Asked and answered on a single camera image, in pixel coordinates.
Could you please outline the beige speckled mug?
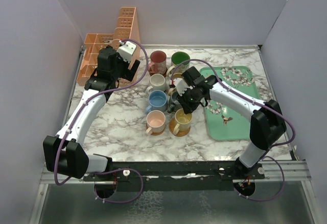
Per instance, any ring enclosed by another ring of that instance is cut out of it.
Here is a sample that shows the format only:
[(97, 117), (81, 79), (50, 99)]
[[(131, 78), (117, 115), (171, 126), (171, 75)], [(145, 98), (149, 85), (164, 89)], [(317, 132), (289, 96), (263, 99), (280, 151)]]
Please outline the beige speckled mug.
[(167, 84), (168, 84), (168, 96), (171, 96), (173, 94), (173, 92), (176, 91), (176, 86), (175, 86), (175, 81), (177, 81), (178, 79), (182, 79), (181, 73), (175, 73), (172, 76), (172, 80), (169, 79)]

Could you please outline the woven rattan coaster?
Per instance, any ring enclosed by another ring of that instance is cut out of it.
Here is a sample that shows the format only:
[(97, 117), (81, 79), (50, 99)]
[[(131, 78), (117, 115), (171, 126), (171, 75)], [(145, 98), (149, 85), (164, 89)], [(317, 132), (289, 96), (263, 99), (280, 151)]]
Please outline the woven rattan coaster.
[(187, 130), (184, 130), (184, 131), (178, 131), (176, 134), (174, 134), (174, 128), (175, 128), (175, 126), (176, 126), (175, 121), (174, 121), (174, 120), (170, 121), (170, 123), (169, 123), (169, 131), (170, 131), (174, 136), (176, 136), (176, 137), (183, 137), (183, 136), (187, 135), (187, 134), (190, 132), (190, 130), (191, 130), (191, 128), (189, 127)]
[(151, 127), (149, 125), (146, 125), (146, 134), (152, 136), (160, 135), (165, 130), (165, 127), (165, 125), (162, 125), (160, 127)]

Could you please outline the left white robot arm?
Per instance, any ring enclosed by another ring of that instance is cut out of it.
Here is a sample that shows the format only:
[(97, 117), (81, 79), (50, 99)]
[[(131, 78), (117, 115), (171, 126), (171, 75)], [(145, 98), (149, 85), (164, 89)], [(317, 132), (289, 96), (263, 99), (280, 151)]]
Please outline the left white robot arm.
[(85, 83), (77, 108), (55, 136), (46, 136), (43, 141), (48, 171), (77, 179), (93, 172), (103, 181), (111, 178), (109, 158), (87, 155), (82, 145), (96, 115), (118, 88), (119, 80), (132, 81), (136, 75), (140, 64), (132, 59), (136, 49), (134, 43), (127, 41), (118, 49), (107, 46), (99, 51), (98, 65)]

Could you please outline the mint green tray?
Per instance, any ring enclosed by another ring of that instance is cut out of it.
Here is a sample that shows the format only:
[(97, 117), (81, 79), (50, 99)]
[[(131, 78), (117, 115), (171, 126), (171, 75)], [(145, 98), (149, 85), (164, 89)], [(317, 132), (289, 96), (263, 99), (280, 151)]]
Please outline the mint green tray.
[[(218, 76), (228, 85), (254, 98), (260, 98), (253, 74), (246, 66), (215, 67)], [(210, 101), (205, 107), (209, 135), (218, 141), (248, 140), (250, 122), (222, 103)]]

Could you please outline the red pink mug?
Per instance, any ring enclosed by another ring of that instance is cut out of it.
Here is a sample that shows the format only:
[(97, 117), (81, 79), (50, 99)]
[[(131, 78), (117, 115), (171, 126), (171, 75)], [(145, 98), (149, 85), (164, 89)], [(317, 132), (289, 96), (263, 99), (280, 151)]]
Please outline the red pink mug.
[(154, 74), (166, 75), (167, 72), (167, 55), (163, 51), (154, 51), (150, 55), (151, 62), (148, 66), (148, 72), (152, 76)]

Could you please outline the white cream mug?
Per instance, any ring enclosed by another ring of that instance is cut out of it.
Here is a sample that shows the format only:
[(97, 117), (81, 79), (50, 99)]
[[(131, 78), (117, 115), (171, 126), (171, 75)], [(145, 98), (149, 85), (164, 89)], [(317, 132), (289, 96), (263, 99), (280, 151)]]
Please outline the white cream mug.
[(160, 90), (166, 92), (167, 90), (166, 78), (161, 74), (154, 74), (150, 77), (149, 85), (146, 88), (146, 94), (149, 95), (152, 91)]

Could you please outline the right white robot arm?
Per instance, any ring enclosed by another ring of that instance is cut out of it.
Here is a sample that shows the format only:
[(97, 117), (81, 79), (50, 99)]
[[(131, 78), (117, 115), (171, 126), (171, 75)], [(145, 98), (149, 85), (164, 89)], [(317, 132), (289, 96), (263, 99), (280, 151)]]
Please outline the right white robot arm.
[(172, 84), (185, 114), (193, 113), (198, 106), (206, 107), (208, 101), (216, 101), (250, 122), (250, 143), (233, 167), (241, 179), (253, 173), (255, 165), (287, 129), (278, 102), (272, 99), (265, 102), (238, 92), (215, 73), (205, 78), (195, 67), (191, 67), (180, 78), (173, 79)]

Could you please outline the yellow mug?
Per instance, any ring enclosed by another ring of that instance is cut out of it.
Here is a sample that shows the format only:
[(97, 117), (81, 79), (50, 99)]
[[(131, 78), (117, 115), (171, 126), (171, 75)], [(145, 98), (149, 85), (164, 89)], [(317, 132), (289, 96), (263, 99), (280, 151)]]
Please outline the yellow mug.
[(192, 118), (191, 113), (186, 114), (183, 109), (177, 110), (175, 113), (176, 126), (174, 128), (174, 134), (176, 134), (178, 131), (184, 131), (191, 127)]

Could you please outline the grey mug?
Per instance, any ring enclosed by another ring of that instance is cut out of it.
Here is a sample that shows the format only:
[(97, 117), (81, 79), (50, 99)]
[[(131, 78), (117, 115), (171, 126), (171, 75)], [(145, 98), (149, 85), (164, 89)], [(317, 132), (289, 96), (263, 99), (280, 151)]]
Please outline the grey mug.
[(177, 110), (182, 108), (181, 104), (177, 100), (178, 96), (179, 96), (179, 94), (177, 91), (174, 91), (171, 94), (170, 99), (169, 99), (168, 108), (167, 108), (168, 113), (176, 112)]

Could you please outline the green mug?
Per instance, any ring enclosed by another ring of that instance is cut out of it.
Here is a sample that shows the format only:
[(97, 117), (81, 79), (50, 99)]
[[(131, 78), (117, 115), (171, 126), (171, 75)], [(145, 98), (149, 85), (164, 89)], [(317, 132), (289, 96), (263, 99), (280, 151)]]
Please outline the green mug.
[(170, 77), (172, 72), (174, 71), (175, 67), (180, 64), (180, 66), (176, 69), (175, 73), (183, 73), (186, 71), (190, 63), (185, 62), (182, 64), (183, 61), (189, 60), (190, 56), (185, 52), (176, 52), (171, 56), (171, 67), (167, 70), (166, 76)]

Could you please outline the light blue mug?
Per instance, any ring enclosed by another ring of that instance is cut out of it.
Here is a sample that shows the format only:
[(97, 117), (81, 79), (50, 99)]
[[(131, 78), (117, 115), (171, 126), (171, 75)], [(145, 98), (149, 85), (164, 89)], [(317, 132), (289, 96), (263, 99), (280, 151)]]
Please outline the light blue mug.
[(148, 106), (145, 109), (145, 113), (148, 114), (151, 111), (161, 111), (165, 112), (168, 108), (168, 98), (167, 95), (160, 90), (152, 91), (148, 97)]

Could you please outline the peach mesh file organizer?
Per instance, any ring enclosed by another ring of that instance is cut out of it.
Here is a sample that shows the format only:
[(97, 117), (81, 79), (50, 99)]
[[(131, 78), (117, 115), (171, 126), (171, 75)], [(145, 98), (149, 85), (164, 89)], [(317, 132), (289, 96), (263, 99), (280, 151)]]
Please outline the peach mesh file organizer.
[(120, 8), (116, 28), (112, 34), (88, 33), (86, 34), (84, 45), (85, 54), (77, 76), (77, 83), (84, 86), (86, 81), (98, 65), (97, 57), (99, 51), (107, 46), (118, 49), (119, 41), (122, 39), (133, 39), (140, 42), (138, 18), (136, 7)]

